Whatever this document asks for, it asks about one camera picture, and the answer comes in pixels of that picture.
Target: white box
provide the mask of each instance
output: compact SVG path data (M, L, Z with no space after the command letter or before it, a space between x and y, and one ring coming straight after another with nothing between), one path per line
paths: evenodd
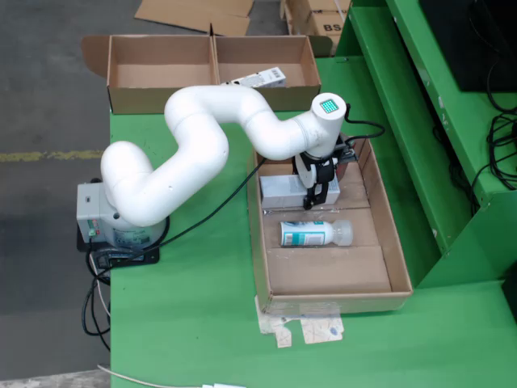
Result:
M246 75L221 85L242 85L248 87L284 87L285 75L279 67L260 71L255 74Z
M260 177L262 191L262 208L295 208L304 204L307 189L300 181L298 175L272 175ZM322 186L316 186L316 194L322 192ZM326 195L326 205L332 205L339 197L338 178L329 182L329 190Z

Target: cardboard box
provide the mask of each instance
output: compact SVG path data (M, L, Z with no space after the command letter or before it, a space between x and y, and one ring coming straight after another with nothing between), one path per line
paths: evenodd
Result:
M278 66L287 86L257 90L275 111L310 109L322 82L306 36L216 36L214 42L221 82Z
M413 293L375 154L369 141L356 150L359 162L349 164L340 182L343 198L323 205L326 209L263 212L259 177L288 173L289 161L264 164L248 183L255 284L263 312L318 315L396 310ZM254 154L248 170L256 165ZM350 247L280 247L281 221L338 219L353 225Z
M343 14L348 12L351 0L339 0L338 4ZM286 5L292 13L296 24L303 25L309 21L312 13L337 13L334 0L287 0Z
M87 36L81 46L115 114L163 113L178 89L219 84L211 36Z
M341 36L343 32L343 20L341 15L332 13L311 14L307 27L305 29L306 35L316 36Z
M307 35L315 57L333 56L343 31L351 0L286 0L280 4L290 35Z
M244 36L253 0L142 0L135 19L227 36Z

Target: white bottle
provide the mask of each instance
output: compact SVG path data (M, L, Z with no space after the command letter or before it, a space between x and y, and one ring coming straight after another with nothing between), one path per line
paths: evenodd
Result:
M333 223L324 221L295 221L280 223L280 245L282 247L326 245L334 243L341 247L352 244L354 234L348 220Z

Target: green table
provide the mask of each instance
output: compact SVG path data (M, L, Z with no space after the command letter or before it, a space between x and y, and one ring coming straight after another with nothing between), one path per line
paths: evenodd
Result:
M321 59L318 69L323 91L352 104L351 118L388 125L364 57ZM371 130L356 127L344 130ZM439 248L388 128L372 144L417 284L435 265ZM210 213L246 176L250 143L238 126L224 130L230 149L225 169L172 214L170 235ZM175 151L161 115L111 116L111 140L135 142L155 167ZM250 255L243 190L212 220L163 248L158 264L113 271L113 370L173 386L484 387L517 381L517 326L497 281L417 289L400 311L343 316L339 342L306 345L300 324L292 322L293 346L278 349L273 336L259 332ZM117 377L112 384L132 385Z

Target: gray floor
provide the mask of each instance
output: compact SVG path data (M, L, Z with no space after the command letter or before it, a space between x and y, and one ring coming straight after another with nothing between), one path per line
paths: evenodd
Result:
M139 3L0 0L0 381L109 363L82 333L90 276L75 250L76 187L99 176L99 159L52 152L108 144L105 81L82 63L84 35L195 33L135 20ZM287 33L278 1L256 0L250 18L249 35Z

